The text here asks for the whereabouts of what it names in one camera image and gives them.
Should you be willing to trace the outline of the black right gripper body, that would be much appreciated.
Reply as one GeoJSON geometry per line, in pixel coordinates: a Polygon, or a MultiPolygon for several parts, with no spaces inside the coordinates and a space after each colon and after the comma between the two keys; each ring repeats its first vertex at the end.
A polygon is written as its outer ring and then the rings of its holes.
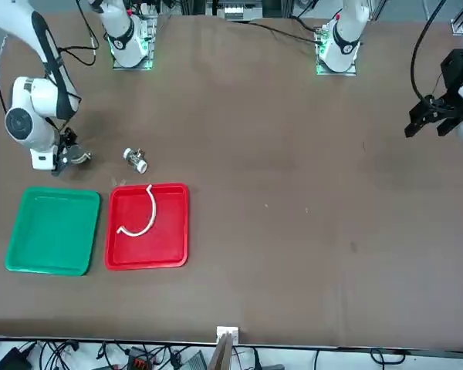
{"type": "Polygon", "coordinates": [[[58,155],[67,155],[74,152],[74,146],[76,142],[77,135],[72,129],[64,129],[59,134],[58,141],[58,155]]]}

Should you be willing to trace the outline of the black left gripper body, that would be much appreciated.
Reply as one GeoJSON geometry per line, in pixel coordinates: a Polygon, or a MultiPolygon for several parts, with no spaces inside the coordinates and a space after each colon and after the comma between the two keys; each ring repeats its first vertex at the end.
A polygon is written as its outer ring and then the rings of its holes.
{"type": "Polygon", "coordinates": [[[453,49],[441,62],[445,93],[435,102],[439,108],[463,111],[463,49],[453,49]]]}

